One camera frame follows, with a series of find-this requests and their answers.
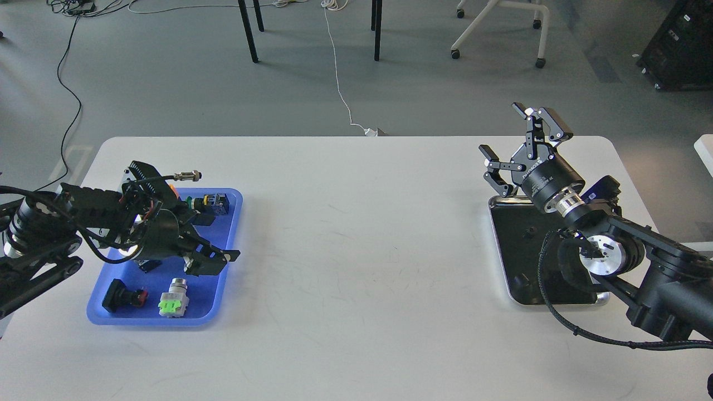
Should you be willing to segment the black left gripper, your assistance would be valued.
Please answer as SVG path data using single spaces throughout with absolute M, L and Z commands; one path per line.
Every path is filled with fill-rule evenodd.
M 217 248 L 206 239 L 184 238 L 194 226 L 211 226 L 216 215 L 203 200 L 187 200 L 177 205 L 177 216 L 161 210 L 144 233 L 143 245 L 134 261 L 162 261 L 168 257 L 184 258 L 184 272 L 189 276 L 219 276 L 229 262 L 240 256 L 239 250 Z

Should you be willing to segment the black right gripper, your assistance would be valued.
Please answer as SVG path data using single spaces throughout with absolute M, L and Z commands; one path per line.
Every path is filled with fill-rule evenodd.
M 513 102 L 512 107 L 526 121 L 525 142 L 509 162 L 500 160 L 489 145 L 479 145 L 486 158 L 484 180 L 504 197 L 514 197 L 521 188 L 538 209 L 553 213 L 555 209 L 547 206 L 552 197 L 565 188 L 580 193 L 585 185 L 582 176 L 555 149 L 574 133 L 550 107 L 525 107 L 521 102 Z M 501 171 L 510 171 L 511 183 Z

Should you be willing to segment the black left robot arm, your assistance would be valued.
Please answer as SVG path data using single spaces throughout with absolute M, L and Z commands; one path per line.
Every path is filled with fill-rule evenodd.
M 81 269 L 82 243 L 111 265 L 135 262 L 150 272 L 182 257 L 190 276 L 216 276 L 240 255 L 201 237 L 213 218 L 181 200 L 169 180 L 198 181 L 199 171 L 160 175 L 130 163 L 119 191 L 63 183 L 55 193 L 3 186 L 21 199 L 2 205 L 2 318 Z

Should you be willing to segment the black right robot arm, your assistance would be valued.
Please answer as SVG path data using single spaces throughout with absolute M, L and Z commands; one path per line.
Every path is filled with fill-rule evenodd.
M 585 190 L 585 180 L 558 152 L 573 132 L 555 110 L 521 102 L 512 107 L 526 122 L 524 142 L 507 162 L 480 145 L 484 180 L 497 200 L 514 198 L 558 219 L 543 238 L 535 268 L 537 291 L 552 316 L 573 335 L 598 343 L 652 351 L 711 349 L 711 260 L 624 218 L 612 176 Z M 560 239 L 558 271 L 569 285 L 585 294 L 615 295 L 626 303 L 631 325 L 657 340 L 614 340 L 564 318 L 545 289 L 543 263 L 554 238 Z

